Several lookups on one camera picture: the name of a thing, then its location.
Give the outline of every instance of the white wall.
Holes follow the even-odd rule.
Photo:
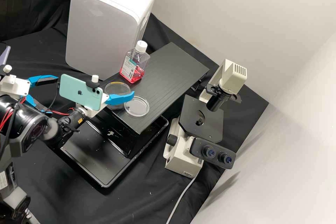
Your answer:
[[[268,101],[336,31],[336,0],[155,0],[153,13],[216,63],[247,67]]]
[[[269,105],[192,224],[336,223],[336,34]]]

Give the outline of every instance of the mint green iphone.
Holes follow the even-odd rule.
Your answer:
[[[59,93],[60,96],[82,106],[87,106],[96,111],[100,110],[103,98],[103,90],[100,87],[92,89],[84,81],[62,74]]]

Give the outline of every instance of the red liquid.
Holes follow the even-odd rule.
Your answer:
[[[126,77],[125,75],[123,75],[121,73],[121,70],[122,70],[122,67],[120,68],[119,70],[119,74],[124,77],[126,80],[128,80],[130,83],[134,83],[134,82],[137,82],[138,80],[140,80],[144,74],[145,74],[145,71],[142,70],[139,66],[136,66],[135,70],[134,70],[134,74],[133,74],[133,77],[132,79],[130,80],[128,77]]]

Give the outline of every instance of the petri dish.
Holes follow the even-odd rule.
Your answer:
[[[131,92],[130,87],[123,82],[110,82],[105,86],[104,92],[106,94],[116,94],[116,95],[127,95]],[[120,110],[124,108],[124,104],[118,105],[107,105],[107,107],[111,110]]]
[[[134,98],[124,103],[125,110],[134,117],[145,116],[149,112],[149,103],[142,97],[135,95]]]

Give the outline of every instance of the black cloth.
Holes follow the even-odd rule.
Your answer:
[[[67,22],[70,0],[0,0],[0,41]]]
[[[20,78],[63,73],[85,79],[87,76],[65,63],[66,27],[48,29],[7,41],[12,46],[8,63]],[[151,15],[144,35],[151,50],[174,42],[210,69],[205,83],[217,65],[181,39]],[[191,89],[187,94],[197,96]],[[42,104],[54,97],[54,85],[31,89]],[[236,151],[267,106],[267,102],[244,86],[243,103],[229,102],[221,144]],[[164,114],[168,120],[179,115],[183,97]],[[65,112],[73,104],[61,97],[53,109]],[[168,128],[141,154],[113,186],[99,188],[77,166],[69,166],[44,143],[36,142],[20,158],[14,159],[20,187],[31,196],[30,210],[41,223],[165,223],[189,178],[164,168],[162,157]],[[198,177],[180,202],[171,223],[189,223],[221,176],[223,169],[204,163]]]

